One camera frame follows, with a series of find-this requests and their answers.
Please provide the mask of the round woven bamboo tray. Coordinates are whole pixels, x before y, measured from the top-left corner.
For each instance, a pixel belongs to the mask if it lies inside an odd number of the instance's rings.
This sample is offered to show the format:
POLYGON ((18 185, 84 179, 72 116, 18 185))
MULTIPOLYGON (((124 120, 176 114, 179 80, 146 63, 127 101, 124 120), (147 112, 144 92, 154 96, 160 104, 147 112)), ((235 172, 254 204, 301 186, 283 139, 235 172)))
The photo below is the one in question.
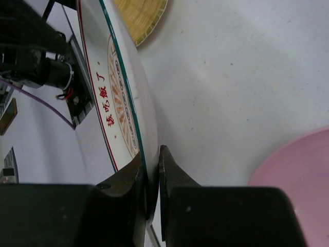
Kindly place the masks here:
POLYGON ((168 0, 115 0, 130 36, 138 47, 153 32, 168 0))

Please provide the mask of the pink round plate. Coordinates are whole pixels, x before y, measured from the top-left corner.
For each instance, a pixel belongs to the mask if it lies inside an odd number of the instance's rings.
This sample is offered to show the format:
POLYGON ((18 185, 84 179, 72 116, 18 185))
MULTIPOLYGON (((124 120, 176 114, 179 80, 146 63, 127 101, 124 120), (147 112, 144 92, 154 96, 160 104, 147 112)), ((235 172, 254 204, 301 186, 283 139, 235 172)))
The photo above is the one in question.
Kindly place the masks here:
POLYGON ((253 173, 249 185, 289 197, 308 246, 328 246, 328 127, 283 145, 253 173))

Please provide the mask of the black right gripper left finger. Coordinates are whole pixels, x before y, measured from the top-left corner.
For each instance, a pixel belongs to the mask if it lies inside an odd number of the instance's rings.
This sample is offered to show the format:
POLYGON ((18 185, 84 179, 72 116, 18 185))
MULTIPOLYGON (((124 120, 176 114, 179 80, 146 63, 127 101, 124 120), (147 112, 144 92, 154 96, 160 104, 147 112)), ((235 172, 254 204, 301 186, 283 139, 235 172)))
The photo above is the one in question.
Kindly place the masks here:
POLYGON ((1 184, 1 246, 143 246, 144 156, 91 184, 1 184))

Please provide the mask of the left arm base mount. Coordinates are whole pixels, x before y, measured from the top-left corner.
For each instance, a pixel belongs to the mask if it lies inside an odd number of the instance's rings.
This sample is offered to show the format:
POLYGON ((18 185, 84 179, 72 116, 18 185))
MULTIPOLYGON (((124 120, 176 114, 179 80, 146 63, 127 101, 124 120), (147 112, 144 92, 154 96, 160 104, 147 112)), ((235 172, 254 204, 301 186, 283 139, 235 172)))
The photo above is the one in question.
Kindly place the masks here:
POLYGON ((14 90, 35 99, 75 128, 93 107, 89 77, 77 37, 70 39, 47 23, 55 6, 76 10, 77 1, 47 1, 42 14, 26 1, 1 1, 1 112, 14 90), (23 87, 61 90, 70 119, 23 87))

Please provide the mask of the orange sunburst white plate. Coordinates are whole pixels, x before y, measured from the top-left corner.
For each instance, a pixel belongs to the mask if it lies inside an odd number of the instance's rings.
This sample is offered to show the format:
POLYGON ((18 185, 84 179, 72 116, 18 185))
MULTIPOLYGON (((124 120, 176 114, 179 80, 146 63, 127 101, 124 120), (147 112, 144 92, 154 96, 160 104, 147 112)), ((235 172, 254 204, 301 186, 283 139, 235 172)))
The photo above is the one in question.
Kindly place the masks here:
POLYGON ((145 207, 157 203, 159 144, 148 80, 135 44, 114 1, 77 1, 82 46, 96 111, 115 171, 139 156, 145 207))

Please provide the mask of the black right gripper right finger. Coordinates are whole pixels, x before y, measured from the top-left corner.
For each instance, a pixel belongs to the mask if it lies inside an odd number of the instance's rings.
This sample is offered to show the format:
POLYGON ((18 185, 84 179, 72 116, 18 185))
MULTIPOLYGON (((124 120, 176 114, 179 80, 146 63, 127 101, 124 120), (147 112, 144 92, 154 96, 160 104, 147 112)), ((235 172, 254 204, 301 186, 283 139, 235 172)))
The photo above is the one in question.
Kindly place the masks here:
POLYGON ((167 246, 306 246, 293 206, 278 188, 201 186, 164 145, 159 179, 167 246))

